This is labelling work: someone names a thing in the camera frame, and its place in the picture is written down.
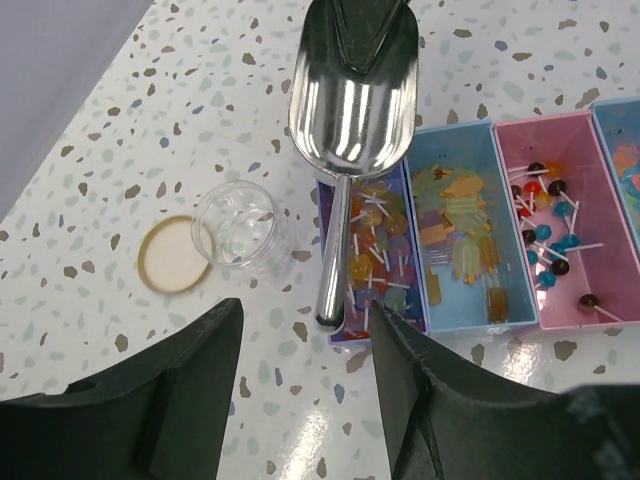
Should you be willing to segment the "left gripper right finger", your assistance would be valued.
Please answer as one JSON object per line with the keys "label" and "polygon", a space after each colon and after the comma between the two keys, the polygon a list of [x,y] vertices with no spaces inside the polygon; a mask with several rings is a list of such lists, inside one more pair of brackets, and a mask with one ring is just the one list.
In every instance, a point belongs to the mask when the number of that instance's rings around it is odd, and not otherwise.
{"label": "left gripper right finger", "polygon": [[392,478],[638,478],[638,385],[551,393],[475,365],[380,303],[370,326]]}

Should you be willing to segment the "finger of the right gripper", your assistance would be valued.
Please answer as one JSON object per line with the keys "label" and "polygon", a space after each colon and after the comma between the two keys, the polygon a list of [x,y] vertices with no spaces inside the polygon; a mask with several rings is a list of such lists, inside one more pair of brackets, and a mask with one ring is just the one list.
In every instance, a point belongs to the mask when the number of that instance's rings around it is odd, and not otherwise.
{"label": "finger of the right gripper", "polygon": [[367,73],[407,4],[401,0],[332,1],[343,63],[357,73]]}

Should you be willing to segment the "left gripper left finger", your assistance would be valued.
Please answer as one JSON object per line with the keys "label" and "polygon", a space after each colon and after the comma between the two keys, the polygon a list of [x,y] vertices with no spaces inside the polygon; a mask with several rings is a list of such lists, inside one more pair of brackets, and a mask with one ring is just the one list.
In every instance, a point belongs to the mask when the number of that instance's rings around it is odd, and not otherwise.
{"label": "left gripper left finger", "polygon": [[2,478],[215,478],[243,325],[227,298],[61,394],[2,402]]}

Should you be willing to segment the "metal scoop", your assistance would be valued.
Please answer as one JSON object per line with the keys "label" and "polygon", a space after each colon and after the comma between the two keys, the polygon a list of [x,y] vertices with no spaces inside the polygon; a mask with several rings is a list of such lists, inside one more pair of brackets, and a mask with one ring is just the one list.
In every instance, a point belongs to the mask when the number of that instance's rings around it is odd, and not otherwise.
{"label": "metal scoop", "polygon": [[370,70],[343,63],[332,1],[309,5],[300,37],[288,114],[290,138],[322,181],[335,185],[325,235],[317,324],[341,328],[347,280],[352,185],[393,170],[415,130],[419,27],[409,3]]}

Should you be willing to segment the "purple candy box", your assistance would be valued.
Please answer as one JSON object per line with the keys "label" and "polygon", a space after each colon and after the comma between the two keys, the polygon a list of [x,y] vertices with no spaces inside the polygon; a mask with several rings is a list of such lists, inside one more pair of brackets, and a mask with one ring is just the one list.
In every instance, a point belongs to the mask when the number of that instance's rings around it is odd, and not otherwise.
{"label": "purple candy box", "polygon": [[370,339],[372,304],[386,306],[417,331],[426,327],[423,281],[402,167],[352,187],[344,321],[334,345]]}

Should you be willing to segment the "pink candy box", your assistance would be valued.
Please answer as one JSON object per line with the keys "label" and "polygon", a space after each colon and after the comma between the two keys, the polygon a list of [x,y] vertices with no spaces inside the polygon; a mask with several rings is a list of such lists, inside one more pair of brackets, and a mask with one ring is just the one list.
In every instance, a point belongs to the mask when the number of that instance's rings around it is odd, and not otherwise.
{"label": "pink candy box", "polygon": [[639,321],[639,258],[588,112],[494,133],[545,330]]}

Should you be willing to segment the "light blue candy box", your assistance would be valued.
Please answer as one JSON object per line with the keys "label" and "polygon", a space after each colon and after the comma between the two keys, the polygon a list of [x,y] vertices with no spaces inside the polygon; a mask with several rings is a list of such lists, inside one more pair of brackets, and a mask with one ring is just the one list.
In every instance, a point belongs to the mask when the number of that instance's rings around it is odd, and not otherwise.
{"label": "light blue candy box", "polygon": [[591,110],[621,207],[639,238],[639,97],[596,102]]}

